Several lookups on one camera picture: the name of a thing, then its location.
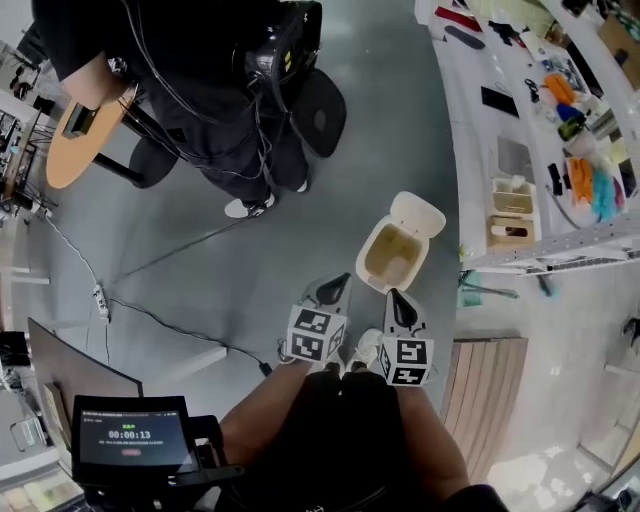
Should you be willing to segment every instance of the black phone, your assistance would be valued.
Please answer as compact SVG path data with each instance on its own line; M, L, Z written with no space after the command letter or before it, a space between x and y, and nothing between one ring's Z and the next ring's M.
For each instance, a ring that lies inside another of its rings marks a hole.
M482 103L487 105L488 107L493 107L498 110L502 110L507 114L511 114L517 118L520 118L518 115L518 109L516 108L516 104L513 101L513 98L507 96L506 94L502 94L501 92L494 91L493 89L488 89L487 87L481 87L482 89Z

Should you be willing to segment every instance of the white wall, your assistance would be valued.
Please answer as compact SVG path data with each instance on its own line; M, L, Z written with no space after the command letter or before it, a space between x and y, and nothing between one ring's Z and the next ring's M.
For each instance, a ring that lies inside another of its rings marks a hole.
M20 101L13 96L13 93L3 91L0 89L0 110L11 114L13 117L26 123L31 120L38 113L32 106L27 105L24 101ZM40 123L46 124L48 122L47 116L41 116Z
M32 23L30 0L0 0L0 40L17 48Z

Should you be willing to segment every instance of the wire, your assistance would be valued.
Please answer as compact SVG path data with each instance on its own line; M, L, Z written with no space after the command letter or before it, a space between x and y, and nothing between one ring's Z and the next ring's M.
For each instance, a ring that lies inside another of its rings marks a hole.
M213 170L213 171L219 172L219 173L233 174L234 176L237 176L238 178L242 178L244 180L249 180L249 181L256 180L256 179L260 178L260 176L265 174L267 156L273 150L273 145L269 142L267 136L265 135L265 133L260 128L260 101L262 99L262 95L254 93L254 98L255 98L254 119L255 119L255 123L256 123L256 128L258 130L258 137L260 138L260 142L262 143L262 148L263 148L263 153L262 154L260 153L260 151L258 151L258 156L260 158L260 167L258 169L258 172L256 172L256 174L254 176L245 176L244 174L242 174L241 171L240 172L236 172L236 171L230 171L228 169L215 169L215 168L211 168L211 167L198 166L195 163L193 165L195 165L200 170L207 170L207 171ZM142 121L140 121L128 109L127 105L125 105L121 100L118 100L118 103L119 103L120 107L122 108L122 111L130 119L134 120L136 123L138 123L141 126L141 132L142 133L138 132L139 135L141 135L143 137L148 137L148 138L154 140L158 144L162 145L172 155L176 156L177 158L181 158L181 159L187 160L187 161L189 161L189 159L187 157L195 158L195 159L198 159L198 160L206 160L206 159L209 158L209 157L206 157L206 156L201 156L201 155L196 155L194 153L190 153L189 151L181 149L181 148L179 148L178 146L175 146L175 145L169 146L169 144L167 144L166 141L163 141L159 137L156 137L149 130L145 129L144 124L142 123Z
M109 300L111 302L115 302L116 304L119 304L122 307L133 309L133 310L137 311L138 313L142 313L143 315L147 315L148 317L153 319L156 323L160 324L162 327L164 327L166 329L170 329L170 330L172 330L174 332L177 332L178 334L182 334L184 336L191 336L192 338L197 338L197 339L200 339L200 340L210 341L212 343L217 343L220 346L226 348L227 350L232 350L234 352L239 352L240 354L244 354L246 356L249 356L249 357L255 359L259 364L264 364L264 362L261 359L258 359L251 352L248 352L248 351L243 350L241 348L232 347L231 345L228 345L228 344L226 344L226 343L224 343L224 342L222 342L220 340L213 339L213 338L211 338L211 337L209 337L209 336L207 336L205 334L186 331L186 330L182 329L181 327L177 327L175 325L167 324L161 318L159 318L157 315L155 315L151 311L148 311L148 310L146 310L146 309L144 309L144 308L142 308L140 306L127 304L126 302L121 302L118 299L113 299L113 298L111 298Z
M153 76L155 76L155 78L158 80L158 82L160 82L160 84L165 88L165 90L173 97L173 99L175 101L178 102L178 104L180 106L182 106L182 108L184 108L187 112L189 112L190 114L194 115L195 117L203 120L203 121L207 121L209 123L213 123L213 124L222 124L222 125L227 125L227 124L231 124L234 121L231 121L229 123L225 123L223 121L220 121L214 117L210 117L204 114L201 114L200 112L197 112L195 109L193 109L191 107L191 105L189 105L189 103L187 103L187 101L180 96L180 94L178 94L178 92L173 88L173 86L167 82L165 80L165 78L160 74L160 72L158 71L158 69L156 68L153 59L151 58L151 55L149 54L149 50L147 49L147 45L146 42L144 40L144 31L142 29L142 11L140 9L140 3L137 3L137 10L138 10L138 28L136 28L136 24L134 23L133 20L133 14L131 13L131 9L129 7L129 4L127 2L127 0L122 0L122 3L125 6L125 9L127 10L127 17L129 18L129 25L131 27L131 30L133 32L133 37L136 41L136 44L138 45L138 49L140 50L140 53L142 53L142 56L144 57L145 61L147 62L147 65L149 66L149 68L151 68L151 72L153 73ZM256 99L254 97L254 100L247 106L246 109L244 109L238 117L243 116L246 112L248 112L254 105Z
M494 82L493 85L495 85L496 89L498 89L500 92L506 94L509 97L513 97L513 95L511 94L511 91L507 89L504 85L502 85L501 82Z
M74 246L74 245L69 241L69 239L68 239L66 236L64 236L64 235L62 234L62 231L60 231L60 230L57 228L57 226L56 226L56 225L51 221L51 219L49 218L49 216L48 216L48 215L46 215L46 214L45 214L44 218L47 220L47 222L48 222L49 224L51 224L51 227L52 227L53 229L55 229L56 233L58 233L58 234L62 237L62 239L67 243L67 245L68 245L69 247L71 247L71 249L73 249L73 251L74 251L74 252L78 255L78 257L82 260L82 262L87 266L87 269L89 270L89 273L91 274L91 279L93 279L93 284L94 284L95 286L99 286L99 285L98 285L98 279L96 278L96 274L95 274L95 272L93 271L93 269L91 268L91 265L89 264L89 262L85 259L85 257L84 257L84 256L80 253L80 251L79 251L79 250L78 250L78 249L77 249L77 248L76 248L76 247L75 247L75 246Z
M296 358L288 356L285 353L285 344L286 344L286 340L282 338L278 340L278 350L277 350L278 361L280 361L281 364L294 363L296 361Z
M467 282L467 279L469 279L469 276L472 273L473 273L473 270L462 270L458 274L458 288L460 288L461 286L463 286Z
M519 299L520 295L515 290L508 290L504 288L485 288L484 286L477 286L475 284L465 283L462 287L463 292L471 293L488 293L492 295L500 295L501 297L507 297L508 299Z
M89 326L87 327L87 337L84 340L84 353L89 353L89 332L91 332L91 315L93 314L93 304L89 305Z
M425 384L429 384L429 382L433 382L438 378L438 375L440 374L435 364L431 366L431 371L435 371L436 374L431 378L429 378L429 376L427 375L427 380L424 381Z
M109 355L109 324L104 325L104 348L107 351L107 366L111 366L111 356Z
M547 192L549 192L549 195L551 196L551 199L553 199L553 202L556 203L556 206L558 207L558 210L560 210L560 213L564 217L564 220L566 220L569 224L571 224L571 227L573 229L582 229L573 221L571 217L569 217L569 214L564 210L564 208L560 204L560 201L558 201L558 198L553 195L553 191L551 190L551 187L549 185L545 185L544 187L547 189Z
M209 238L216 236L216 235L220 235L222 233L224 233L225 231L230 230L231 228L237 226L238 224L242 224L243 222L246 222L250 219L252 219L254 217L245 217L244 219L240 219L237 220L235 222L232 222L231 224L228 224L227 226L224 226L223 228L217 229L216 231L213 231L207 235L201 236L200 238L193 240L191 242L188 242L184 245L181 245L180 247L177 247L165 254L163 254L162 256L158 256L157 258L152 259L151 261L145 263L144 265L139 266L138 268L131 270L129 272L127 272L126 274L123 274L122 276L120 276L117 280L117 282L120 282L124 279L127 279L128 277L131 277L133 274L137 274L138 272L142 272L143 270L152 267L153 265L156 265L158 263L160 263L161 261L166 260L167 258L170 258L171 256L175 256L176 254L181 253L182 251L186 251L187 249L189 249L190 247L193 247L194 245L200 244L202 242L204 242L205 240L208 240Z

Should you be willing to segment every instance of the cable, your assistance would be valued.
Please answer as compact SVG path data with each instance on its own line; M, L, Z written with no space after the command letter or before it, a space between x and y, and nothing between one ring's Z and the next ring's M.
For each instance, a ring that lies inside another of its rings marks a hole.
M295 363L297 361L297 359L295 357L291 357L291 356L288 356L287 354L285 354L285 352L284 352L285 343L286 343L286 340L284 340L282 338L280 338L278 340L278 349L277 349L278 361L280 361L281 364L292 364L292 363Z
M569 217L569 214L566 211L564 211L564 208L560 204L560 201L558 201L558 198L553 195L553 191L551 190L551 187L548 184L546 184L544 187L547 189L547 192L549 192L549 195L551 196L551 199L553 199L553 202L556 203L556 206L558 207L558 210L560 210L560 213L564 217L564 220L566 220L569 224L571 224L571 227L573 229L582 229L573 221L571 217Z
M164 327L166 329L170 329L170 330L172 330L174 332L177 332L178 334L182 334L184 336L191 336L192 338L197 338L197 339L200 339L200 340L210 341L212 343L218 343L220 346L226 348L227 350L232 350L234 352L239 352L240 354L244 354L246 356L249 356L249 357L255 359L260 365L265 364L264 361L258 359L251 352L248 352L248 351L243 350L241 348L232 347L231 345L228 345L228 344L226 344L226 343L224 343L224 342L222 342L220 340L216 340L216 339L210 338L209 336L207 336L205 334L200 334L200 333L191 332L191 331L185 331L184 329L182 329L180 327L167 324L162 319L160 319L157 315L155 315L151 311L147 311L146 309L141 308L140 306L127 304L126 302L121 302L118 299L113 299L113 298L110 298L108 300L110 300L111 302L115 302L116 304L119 304L122 307L133 309L133 310L137 311L138 313L142 313L143 315L147 315L148 317L153 319L156 323L160 324L162 327Z
M104 325L104 348L107 351L107 366L111 366L111 356L109 355L109 324Z
M91 332L91 315L93 314L93 304L89 306L89 326L87 327L87 337L84 340L84 353L89 354L89 333Z
M129 18L129 25L131 27L131 30L133 32L133 37L136 41L136 44L138 45L138 49L140 50L140 53L142 53L142 56L144 57L145 61L147 62L147 65L149 66L149 68L151 68L151 72L153 73L153 76L155 76L156 80L158 80L158 82L160 82L160 84L165 88L165 90L173 97L173 99L175 101L178 102L178 104L180 106L182 106L182 108L184 108L187 112L189 112L190 114L194 115L195 117L203 120L203 121L207 121L209 123L213 123L213 124L221 124L221 125L227 125L227 124L231 124L231 123L225 123L223 121L220 121L218 119L215 119L213 117L201 114L200 112L197 112L196 110L194 110L191 105L189 105L189 103L187 103L187 101L180 96L180 94L178 94L178 92L173 88L173 86L167 82L165 80L165 78L160 74L160 72L158 71L158 69L156 68L153 59L151 58L151 55L149 54L149 50L147 49L147 45L146 42L144 40L144 31L142 29L142 11L140 9L140 3L137 3L137 10L138 10L138 28L136 28L136 24L134 23L133 20L133 14L131 13L131 9L129 7L129 4L127 2L127 0L122 0L122 3L124 4L125 9L127 10L127 17ZM246 109L244 109L238 117L243 116L245 113L247 113L254 105L255 103L255 97L254 100L247 106Z
M260 167L258 169L258 172L256 172L256 174L254 176L245 176L244 174L242 174L242 172L230 171L228 169L212 169L211 167L201 167L201 166L198 166L197 164L193 164L198 169L207 170L207 171L213 170L215 172L224 173L224 174L233 174L234 176L237 176L238 178L242 178L244 180L249 180L249 181L256 180L256 179L260 178L260 176L265 174L267 156L273 150L273 145L269 142L267 136L265 135L265 133L260 128L260 101L262 99L262 94L255 94L255 93L253 93L253 94L254 94L254 99L255 99L254 119L255 119L255 123L256 123L256 129L258 130L258 137L260 138L260 142L262 143L262 148L263 148L263 154L261 154L260 151L258 150L258 156L260 158ZM209 157L206 157L206 156L201 156L201 155L196 155L194 153L190 153L190 152L188 152L188 151L186 151L184 149L181 149L181 148L179 148L178 146L175 146L175 145L174 146L169 146L166 143L166 141L163 141L159 137L156 137L149 130L146 130L145 127L144 127L144 124L142 123L142 121L140 121L128 109L128 107L121 100L118 100L118 104L120 105L122 111L130 119L134 120L136 123L138 123L142 127L142 131L144 133L139 133L139 135L144 136L144 137L148 137L148 138L154 140L155 142L157 142L158 144L163 146L167 151L169 151L169 153L171 153L172 155L176 156L177 158L181 158L181 159L187 160L187 161L189 160L187 157L195 158L195 159L198 159L198 160L206 160L206 159L209 158Z
M118 279L116 280L116 283L127 279L128 277L131 277L133 274L137 274L138 272L142 272L143 270L152 267L153 265L156 265L157 263L160 263L161 261L166 260L167 258L170 258L171 256L175 256L178 253L181 253L182 251L186 251L187 249L189 249L190 247L193 247L194 245L197 245L199 243L204 242L205 240L208 240L209 238L222 234L225 231L228 231L230 229L232 229L233 227L237 226L238 224L242 224L243 222L246 222L250 219L253 219L254 217L245 217L244 219L240 219L237 220L235 222L232 222L231 224L228 224L227 226L224 226L223 228L217 229L216 231L213 231L211 233L209 233L208 235L204 235L201 236L200 238L193 240L191 242L188 242L184 245L181 245L180 247L177 247L165 254L163 254L162 256L158 256L157 258L152 259L151 261L145 263L144 265L139 266L138 268L131 270L129 272L127 272L126 274L123 274L122 276L118 277Z
M87 266L87 269L89 270L89 273L91 274L91 279L93 279L93 284L94 284L94 286L99 286L99 284L98 284L98 279L96 278L96 274L95 274L95 272L93 271L93 269L91 268L91 265L89 265L89 262L85 259L85 257L84 257L84 256L80 253L80 251L79 251L79 250L78 250L78 249L77 249L77 248L76 248L76 247L75 247L75 246L74 246L74 245L69 241L69 239L68 239L66 236L64 236L64 235L62 234L62 231L60 231L60 230L56 227L56 225L51 221L51 219L49 218L49 215L46 215L46 214L45 214L44 218L47 220L47 222L48 222L49 224L51 224L51 227L52 227L53 229L55 229L56 233L58 233L58 234L62 237L62 239L67 243L67 245L68 245L69 247L71 247L71 249L73 249L73 251L78 255L78 257L79 257L79 258L83 261L83 263Z
M429 378L429 375L431 375L431 372L429 372L429 375L427 375L427 380L424 381L425 384L429 384L429 382L433 382L434 380L436 380L438 378L438 375L440 374L440 372L436 368L435 364L431 366L431 371L435 371L436 374L435 374L435 376Z
M506 94L510 98L513 97L513 95L511 94L511 91L507 89L504 85L502 85L500 82L494 82L493 84L495 85L496 89L498 89L500 92Z

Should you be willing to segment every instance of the screen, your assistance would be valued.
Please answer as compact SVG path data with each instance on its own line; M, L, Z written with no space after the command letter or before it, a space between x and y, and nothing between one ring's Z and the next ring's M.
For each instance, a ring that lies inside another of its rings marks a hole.
M177 411L82 411L80 462L197 470Z

